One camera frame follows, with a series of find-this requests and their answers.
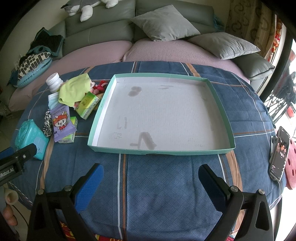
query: screw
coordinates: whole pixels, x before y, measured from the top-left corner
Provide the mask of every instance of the screw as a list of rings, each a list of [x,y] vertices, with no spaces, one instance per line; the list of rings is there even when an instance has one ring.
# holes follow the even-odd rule
[[[38,195],[42,195],[43,193],[44,193],[44,189],[39,189],[37,192]]]
[[[236,186],[231,186],[230,190],[233,192],[237,192],[239,189]]]
[[[69,192],[69,191],[72,190],[72,186],[71,186],[71,185],[67,185],[67,186],[64,187],[64,190],[65,190],[66,192]]]
[[[265,194],[265,191],[263,189],[259,189],[258,192],[261,194],[261,195],[264,195]]]

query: plush toy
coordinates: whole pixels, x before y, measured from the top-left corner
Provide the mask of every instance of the plush toy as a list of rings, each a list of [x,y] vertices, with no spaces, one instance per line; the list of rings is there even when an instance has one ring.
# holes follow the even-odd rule
[[[70,0],[61,8],[69,14],[69,16],[75,15],[78,11],[81,11],[80,21],[86,21],[93,15],[93,7],[99,5],[101,1],[98,0]],[[118,0],[102,0],[106,3],[106,8],[114,7]]]
[[[90,92],[93,93],[94,95],[98,95],[100,92],[104,93],[108,85],[108,82],[104,80],[101,80],[98,85],[94,85],[93,83],[94,82],[91,83]]]

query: gray pillow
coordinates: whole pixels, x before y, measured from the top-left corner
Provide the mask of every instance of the gray pillow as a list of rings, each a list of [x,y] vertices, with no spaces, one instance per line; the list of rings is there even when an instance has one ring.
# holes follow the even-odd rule
[[[203,34],[190,38],[188,41],[211,52],[219,59],[231,59],[260,51],[250,42],[224,32]]]
[[[259,80],[271,75],[275,67],[257,53],[246,54],[232,59],[250,80]]]
[[[173,6],[165,6],[131,19],[153,41],[172,41],[200,34]]]

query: green tissue box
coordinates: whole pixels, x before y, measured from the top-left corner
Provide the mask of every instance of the green tissue box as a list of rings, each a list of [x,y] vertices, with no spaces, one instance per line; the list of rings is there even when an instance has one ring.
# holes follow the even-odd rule
[[[70,117],[70,120],[72,121],[73,125],[75,127],[77,127],[77,124],[78,124],[78,120],[75,116],[73,117]],[[73,143],[74,142],[74,139],[75,139],[75,133],[76,132],[73,132],[72,134],[64,137],[63,139],[61,139],[60,141],[58,141],[59,143]]]
[[[97,96],[88,92],[81,100],[76,112],[81,116],[81,118],[86,120],[99,101],[100,99]]]

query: white tray bottom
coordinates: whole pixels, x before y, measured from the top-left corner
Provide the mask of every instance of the white tray bottom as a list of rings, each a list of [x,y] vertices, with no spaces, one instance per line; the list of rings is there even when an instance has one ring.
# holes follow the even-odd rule
[[[204,82],[118,78],[108,99],[93,146],[155,151],[230,148],[220,111]]]

